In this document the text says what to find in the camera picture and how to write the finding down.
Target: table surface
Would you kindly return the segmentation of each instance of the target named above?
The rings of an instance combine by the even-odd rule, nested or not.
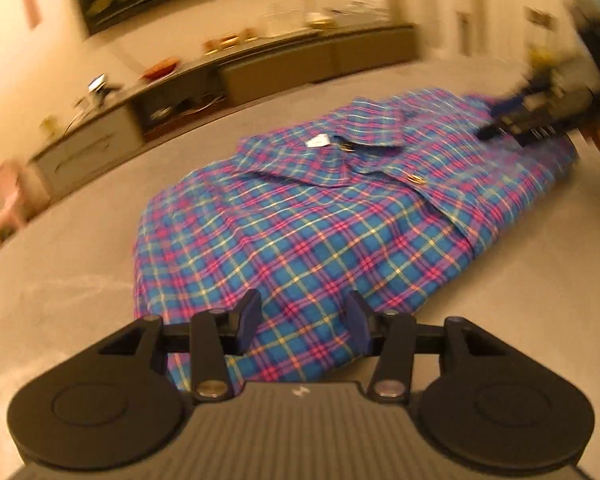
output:
[[[20,466],[5,414],[28,380],[132,320],[133,261],[147,201],[230,156],[241,137],[312,120],[357,96],[427,86],[499,94],[523,67],[497,60],[417,62],[301,88],[201,126],[123,164],[50,208],[0,249],[0,480]],[[581,462],[600,480],[600,155],[578,145],[573,175],[418,313],[465,316],[581,388],[596,429]],[[373,361],[334,378],[368,381]],[[414,387],[437,374],[419,357]]]

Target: shirt button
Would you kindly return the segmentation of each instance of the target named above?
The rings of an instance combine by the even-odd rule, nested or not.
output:
[[[407,180],[413,184],[418,184],[419,186],[421,186],[422,184],[426,184],[427,182],[419,175],[409,175],[407,177]]]
[[[351,144],[350,142],[342,141],[339,144],[339,147],[343,152],[352,152],[353,151],[353,144]]]

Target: round pad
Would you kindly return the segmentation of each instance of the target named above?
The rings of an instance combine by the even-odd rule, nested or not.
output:
[[[594,425],[580,390],[536,364],[476,361],[422,394],[418,416],[437,447],[506,474],[547,471],[579,458]]]
[[[21,389],[7,422],[20,453],[71,470],[136,462],[166,444],[184,416],[176,387],[126,356],[68,361]]]

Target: cabinet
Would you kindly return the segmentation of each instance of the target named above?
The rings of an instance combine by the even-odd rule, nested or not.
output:
[[[58,197],[108,171],[143,145],[135,117],[123,106],[56,142],[35,162]]]
[[[332,40],[338,76],[418,59],[413,27],[392,27]]]

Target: bowl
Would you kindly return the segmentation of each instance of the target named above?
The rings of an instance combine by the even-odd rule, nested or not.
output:
[[[171,72],[176,70],[179,65],[180,60],[177,57],[163,59],[161,62],[156,63],[146,72],[144,72],[144,74],[142,74],[142,79],[147,82],[156,81],[157,79],[169,75]]]

